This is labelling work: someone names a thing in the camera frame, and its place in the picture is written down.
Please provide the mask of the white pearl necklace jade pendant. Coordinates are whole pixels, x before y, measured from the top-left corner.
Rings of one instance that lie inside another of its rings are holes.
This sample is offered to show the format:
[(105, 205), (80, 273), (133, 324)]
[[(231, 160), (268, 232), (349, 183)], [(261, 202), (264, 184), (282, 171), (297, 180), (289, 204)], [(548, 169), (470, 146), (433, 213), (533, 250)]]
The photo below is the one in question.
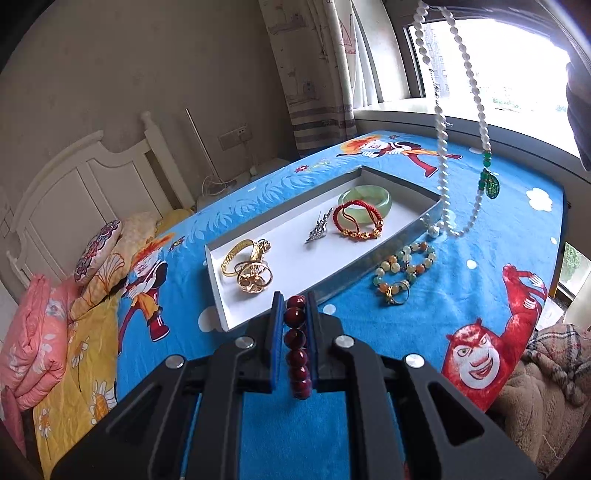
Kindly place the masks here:
[(489, 135), (489, 125), (485, 114), (485, 106), (483, 104), (478, 80), (475, 77), (473, 66), (471, 63), (471, 57), (468, 53), (467, 47), (463, 41), (463, 38), (459, 34), (459, 30), (456, 26), (456, 20), (452, 12), (443, 6), (436, 7), (444, 21), (449, 27), (449, 31), (453, 36), (454, 41), (457, 44), (458, 50), (461, 53), (463, 66), (466, 76), (469, 80), (470, 90), (473, 96), (473, 101), (477, 108), (478, 113), (478, 127), (480, 134), (480, 141), (482, 147), (483, 156), (483, 169), (480, 173), (480, 177), (477, 184), (477, 190), (475, 194), (474, 204), (472, 206), (472, 213), (467, 224), (458, 228), (453, 225), (451, 220), (451, 197), (448, 180), (449, 164), (448, 160), (448, 122), (442, 106), (440, 105), (440, 87), (437, 82), (435, 69), (432, 66), (432, 59), (428, 55), (428, 50), (425, 46), (424, 41), (424, 25), (426, 23), (429, 11), (432, 9), (425, 1), (419, 1), (417, 8), (413, 16), (413, 28), (415, 30), (415, 44), (419, 48), (419, 54), (423, 63), (429, 68), (432, 83), (435, 90), (435, 127), (437, 133), (437, 157), (439, 159), (439, 186), (441, 187), (441, 193), (443, 194), (444, 207), (443, 207), (443, 229), (447, 232), (449, 237), (462, 238), (465, 237), (475, 226), (478, 219), (478, 215), (482, 208), (483, 198), (488, 197), (491, 200), (496, 199), (500, 194), (500, 181), (492, 173), (492, 161), (493, 152), (491, 138)]

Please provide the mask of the grey cardboard jewelry tray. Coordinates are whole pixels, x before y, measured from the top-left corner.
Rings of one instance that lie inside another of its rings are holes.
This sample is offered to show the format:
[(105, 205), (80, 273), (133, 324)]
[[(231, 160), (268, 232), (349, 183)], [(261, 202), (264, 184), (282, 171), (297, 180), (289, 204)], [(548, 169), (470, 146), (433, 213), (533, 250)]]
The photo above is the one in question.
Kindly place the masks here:
[[(392, 206), (381, 237), (356, 242), (329, 224), (325, 237), (308, 242), (318, 216), (337, 206), (342, 193), (363, 185), (381, 186), (391, 194)], [(230, 331), (269, 310), (274, 292), (287, 297), (314, 292), (320, 301), (334, 297), (372, 272), (385, 257), (422, 236), (427, 230), (425, 222), (438, 220), (441, 213), (438, 193), (362, 166), (257, 215), (204, 247), (221, 329)], [(259, 294), (242, 292), (235, 279), (221, 273), (226, 254), (245, 239), (266, 239), (271, 244), (264, 258), (273, 281)]]

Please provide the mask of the gold bangle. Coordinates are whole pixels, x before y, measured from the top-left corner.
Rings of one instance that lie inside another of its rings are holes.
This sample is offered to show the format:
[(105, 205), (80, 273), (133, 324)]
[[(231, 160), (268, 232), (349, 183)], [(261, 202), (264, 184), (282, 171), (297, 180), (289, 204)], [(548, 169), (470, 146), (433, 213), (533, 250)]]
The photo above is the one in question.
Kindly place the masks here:
[(266, 239), (252, 240), (243, 239), (237, 242), (228, 251), (228, 254), (221, 262), (221, 273), (224, 277), (235, 277), (242, 269), (243, 264), (252, 261), (263, 260), (263, 257), (270, 251), (270, 241)]

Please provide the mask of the silver brooch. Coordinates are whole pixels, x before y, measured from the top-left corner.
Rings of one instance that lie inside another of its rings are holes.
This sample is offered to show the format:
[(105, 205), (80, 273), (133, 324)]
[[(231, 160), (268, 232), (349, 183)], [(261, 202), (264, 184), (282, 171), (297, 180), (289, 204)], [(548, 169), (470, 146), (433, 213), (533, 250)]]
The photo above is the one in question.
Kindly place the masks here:
[(310, 233), (308, 233), (308, 238), (305, 240), (305, 243), (311, 243), (317, 240), (320, 240), (325, 237), (328, 233), (328, 222), (329, 218), (332, 214), (332, 208), (329, 208), (328, 211), (325, 213), (318, 214), (317, 222), (315, 222), (315, 227), (311, 229)]

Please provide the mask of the green jade bangle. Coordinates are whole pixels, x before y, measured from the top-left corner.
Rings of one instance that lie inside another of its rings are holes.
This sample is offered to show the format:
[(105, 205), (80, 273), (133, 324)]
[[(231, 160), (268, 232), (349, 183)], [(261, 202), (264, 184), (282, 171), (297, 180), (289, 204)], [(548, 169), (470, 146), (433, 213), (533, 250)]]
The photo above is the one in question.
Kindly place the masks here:
[[(377, 185), (356, 185), (339, 196), (338, 204), (346, 202), (362, 201), (374, 207), (384, 219), (389, 214), (392, 207), (392, 198), (390, 192), (384, 187)], [(350, 204), (342, 212), (339, 212), (339, 218), (352, 223), (356, 220), (359, 225), (370, 225), (373, 220), (370, 218), (369, 211), (358, 204)]]

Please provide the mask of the white lamp pole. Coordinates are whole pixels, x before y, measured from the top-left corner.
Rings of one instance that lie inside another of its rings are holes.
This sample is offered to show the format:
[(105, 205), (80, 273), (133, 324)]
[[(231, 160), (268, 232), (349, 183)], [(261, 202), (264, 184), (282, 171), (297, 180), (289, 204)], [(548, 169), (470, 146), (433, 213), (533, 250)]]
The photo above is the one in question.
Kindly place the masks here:
[(197, 143), (202, 151), (202, 154), (204, 154), (204, 158), (207, 162), (207, 165), (211, 170), (211, 173), (208, 176), (206, 176), (205, 179), (202, 181), (202, 195), (204, 195), (205, 197), (221, 196), (222, 193), (228, 190), (228, 182), (224, 181), (224, 179), (221, 178), (221, 175), (219, 175), (219, 172), (212, 160), (211, 153), (208, 151), (207, 146), (204, 143), (204, 139), (202, 138), (200, 132), (197, 129), (197, 123), (195, 123), (190, 110), (187, 107), (185, 107), (184, 112), (187, 116), (188, 121), (190, 122), (191, 129), (193, 131), (195, 138), (197, 139)]

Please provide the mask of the yellow checked pillow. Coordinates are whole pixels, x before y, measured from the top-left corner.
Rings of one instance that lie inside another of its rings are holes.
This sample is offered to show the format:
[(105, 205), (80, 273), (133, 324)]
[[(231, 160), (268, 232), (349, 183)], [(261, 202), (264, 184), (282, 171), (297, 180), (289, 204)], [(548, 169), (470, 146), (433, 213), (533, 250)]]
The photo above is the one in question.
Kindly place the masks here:
[(163, 233), (192, 214), (190, 209), (176, 209), (165, 214), (162, 219), (157, 219), (153, 213), (144, 212), (124, 220), (114, 247), (82, 294), (72, 303), (69, 318), (77, 321), (98, 305), (127, 276), (134, 258), (156, 238), (157, 233)]

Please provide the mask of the white bedside table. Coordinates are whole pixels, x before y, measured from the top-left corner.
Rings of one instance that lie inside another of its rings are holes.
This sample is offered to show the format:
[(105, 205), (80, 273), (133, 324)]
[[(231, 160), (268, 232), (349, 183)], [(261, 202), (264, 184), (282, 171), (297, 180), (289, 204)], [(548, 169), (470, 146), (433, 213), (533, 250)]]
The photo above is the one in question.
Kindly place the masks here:
[(195, 201), (193, 210), (195, 212), (204, 209), (206, 206), (228, 196), (230, 193), (249, 185), (253, 181), (263, 178), (274, 171), (290, 164), (287, 160), (273, 158), (263, 162), (254, 169), (242, 172), (230, 180), (219, 180), (214, 175), (208, 175), (201, 183), (201, 193)]

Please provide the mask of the embroidered small pillow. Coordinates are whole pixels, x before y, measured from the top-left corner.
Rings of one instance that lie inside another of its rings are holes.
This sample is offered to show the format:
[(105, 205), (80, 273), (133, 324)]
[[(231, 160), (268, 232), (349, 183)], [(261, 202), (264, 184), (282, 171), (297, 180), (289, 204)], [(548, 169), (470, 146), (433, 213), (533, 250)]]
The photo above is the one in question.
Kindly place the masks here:
[(89, 240), (74, 269), (74, 279), (78, 286), (89, 283), (114, 248), (121, 231), (122, 222), (113, 220), (103, 225)]

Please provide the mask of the yellow floral bedsheet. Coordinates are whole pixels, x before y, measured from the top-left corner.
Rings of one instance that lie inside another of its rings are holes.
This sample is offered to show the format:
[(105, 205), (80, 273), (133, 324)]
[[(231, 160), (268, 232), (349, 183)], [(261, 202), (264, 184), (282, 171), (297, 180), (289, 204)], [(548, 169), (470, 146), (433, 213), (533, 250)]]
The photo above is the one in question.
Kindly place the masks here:
[(117, 404), (119, 295), (107, 297), (67, 330), (65, 374), (33, 409), (43, 476)]

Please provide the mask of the white wooden headboard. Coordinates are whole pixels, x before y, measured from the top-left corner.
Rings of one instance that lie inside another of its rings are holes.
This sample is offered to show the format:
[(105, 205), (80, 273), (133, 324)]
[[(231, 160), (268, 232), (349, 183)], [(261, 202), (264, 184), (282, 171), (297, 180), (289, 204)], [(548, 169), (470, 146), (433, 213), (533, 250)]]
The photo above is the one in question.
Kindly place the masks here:
[(89, 239), (106, 223), (149, 212), (194, 206), (162, 131), (140, 115), (142, 139), (114, 153), (96, 131), (58, 153), (23, 194), (10, 226), (20, 251), (7, 256), (23, 286), (36, 274), (61, 282), (73, 271)]

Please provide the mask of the pink folded quilt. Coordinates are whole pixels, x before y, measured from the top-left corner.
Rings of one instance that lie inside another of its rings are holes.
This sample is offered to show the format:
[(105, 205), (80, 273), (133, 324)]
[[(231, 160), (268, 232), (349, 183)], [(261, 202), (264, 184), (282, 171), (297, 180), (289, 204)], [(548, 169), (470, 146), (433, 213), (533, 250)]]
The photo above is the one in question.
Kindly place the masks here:
[(21, 411), (38, 405), (65, 374), (69, 312), (78, 295), (72, 277), (54, 286), (36, 275), (21, 298), (1, 350), (1, 388)]

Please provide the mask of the striped printed curtain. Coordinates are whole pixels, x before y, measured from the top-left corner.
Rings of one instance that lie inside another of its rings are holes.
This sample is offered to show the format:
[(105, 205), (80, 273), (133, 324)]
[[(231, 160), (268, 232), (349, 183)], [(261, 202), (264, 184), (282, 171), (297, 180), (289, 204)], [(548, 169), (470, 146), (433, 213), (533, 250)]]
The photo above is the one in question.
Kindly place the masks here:
[(301, 157), (356, 136), (353, 111), (377, 87), (352, 1), (261, 1)]

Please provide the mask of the wall power socket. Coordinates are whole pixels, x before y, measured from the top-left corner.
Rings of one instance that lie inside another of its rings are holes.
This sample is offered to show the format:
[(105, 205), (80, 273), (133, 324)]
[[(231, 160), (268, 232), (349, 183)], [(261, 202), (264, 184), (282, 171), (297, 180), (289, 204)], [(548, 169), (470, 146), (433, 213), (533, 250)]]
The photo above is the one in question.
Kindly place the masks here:
[(252, 140), (252, 131), (249, 125), (245, 124), (218, 136), (221, 150), (225, 151)]

